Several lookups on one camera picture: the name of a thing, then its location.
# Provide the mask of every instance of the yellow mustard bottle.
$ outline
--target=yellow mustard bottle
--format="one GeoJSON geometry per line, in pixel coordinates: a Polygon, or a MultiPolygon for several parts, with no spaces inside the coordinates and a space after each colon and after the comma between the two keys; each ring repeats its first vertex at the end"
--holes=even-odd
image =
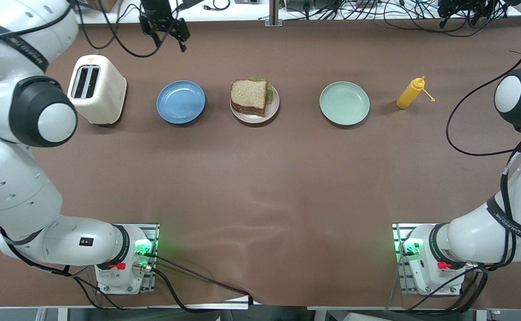
{"type": "Polygon", "coordinates": [[[425,77],[416,78],[409,83],[409,86],[405,89],[403,94],[399,97],[396,104],[397,107],[401,109],[405,109],[409,107],[411,102],[421,93],[425,91],[425,93],[431,97],[431,101],[434,102],[435,99],[425,90],[425,77]]]}

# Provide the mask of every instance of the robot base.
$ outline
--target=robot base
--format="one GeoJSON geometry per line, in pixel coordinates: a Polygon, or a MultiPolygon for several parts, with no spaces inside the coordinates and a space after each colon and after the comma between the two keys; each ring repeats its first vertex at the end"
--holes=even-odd
{"type": "MultiPolygon", "coordinates": [[[[465,268],[458,270],[438,268],[438,262],[429,248],[429,235],[433,227],[430,224],[418,224],[401,246],[402,252],[415,252],[414,255],[405,256],[403,262],[409,263],[416,292],[420,295],[432,293],[443,283],[465,270],[465,268]]],[[[461,276],[438,290],[434,295],[459,295],[463,281],[464,276],[461,276]]]]}
{"type": "Polygon", "coordinates": [[[134,263],[154,267],[155,259],[139,255],[137,252],[148,250],[157,252],[157,239],[159,236],[159,224],[121,224],[130,236],[130,248],[122,263],[126,264],[124,270],[110,268],[100,270],[96,268],[98,287],[105,294],[139,294],[153,292],[155,276],[150,272],[132,269],[134,263]]]}

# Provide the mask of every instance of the brown table surface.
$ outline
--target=brown table surface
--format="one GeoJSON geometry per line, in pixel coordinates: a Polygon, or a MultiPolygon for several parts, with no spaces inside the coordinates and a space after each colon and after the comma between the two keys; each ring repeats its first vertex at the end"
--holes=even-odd
{"type": "MultiPolygon", "coordinates": [[[[122,121],[97,128],[80,116],[69,143],[34,149],[63,195],[63,214],[161,223],[161,254],[260,303],[382,307],[396,268],[391,224],[448,222],[497,191],[506,156],[462,155],[444,128],[463,95],[519,59],[509,52],[520,51],[519,19],[495,21],[470,38],[388,29],[381,21],[189,27],[185,53],[172,39],[148,59],[116,43],[104,49],[128,80],[122,121]],[[281,98],[273,121],[256,128],[229,107],[230,81],[252,75],[270,79],[281,98]],[[399,110],[394,100],[421,76],[436,102],[422,94],[399,110]],[[207,106],[189,126],[172,126],[159,118],[155,99],[183,79],[203,88],[207,106]],[[338,128],[320,112],[320,93],[335,81],[357,83],[369,95],[371,110],[359,126],[338,128]]],[[[90,30],[98,45],[110,37],[102,27],[90,30]]],[[[120,36],[136,52],[153,48],[139,26],[120,26],[120,36]]],[[[48,75],[66,89],[77,59],[91,53],[80,35],[48,75]]],[[[494,89],[467,100],[452,123],[452,138],[468,151],[511,148],[521,138],[495,112],[494,89]]],[[[238,296],[166,271],[187,303],[238,296]]],[[[397,291],[393,306],[417,300],[397,291]]],[[[161,282],[153,294],[117,301],[173,303],[161,282]]],[[[0,252],[0,305],[87,301],[73,280],[0,252]]],[[[521,309],[521,263],[493,273],[475,306],[521,309]]]]}

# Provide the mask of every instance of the bread slice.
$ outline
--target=bread slice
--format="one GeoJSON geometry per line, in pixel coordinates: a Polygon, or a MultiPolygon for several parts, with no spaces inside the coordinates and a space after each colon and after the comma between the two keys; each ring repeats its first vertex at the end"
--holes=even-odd
{"type": "Polygon", "coordinates": [[[238,79],[231,85],[231,107],[240,112],[265,115],[268,81],[238,79]]]}

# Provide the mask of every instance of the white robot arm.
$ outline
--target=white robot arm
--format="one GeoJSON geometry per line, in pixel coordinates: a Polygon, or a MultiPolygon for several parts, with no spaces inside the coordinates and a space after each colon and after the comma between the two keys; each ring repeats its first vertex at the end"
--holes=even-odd
{"type": "Polygon", "coordinates": [[[44,75],[77,32],[66,0],[0,0],[0,248],[36,263],[96,264],[105,292],[136,294],[144,273],[132,268],[152,246],[143,231],[60,215],[62,197],[30,151],[64,144],[77,128],[74,106],[44,75]]]}
{"type": "MultiPolygon", "coordinates": [[[[521,0],[507,3],[521,12],[521,0]]],[[[521,132],[521,69],[512,71],[499,83],[495,108],[521,132]]],[[[505,230],[516,236],[512,262],[521,262],[521,165],[509,179],[508,187],[512,219],[504,213],[499,191],[477,209],[448,224],[425,224],[411,232],[402,251],[410,255],[409,266],[419,294],[458,295],[464,277],[456,277],[465,271],[466,262],[495,264],[503,260],[505,230]],[[432,293],[444,284],[444,288],[432,293]]],[[[507,256],[512,247],[509,241],[507,256]]]]}

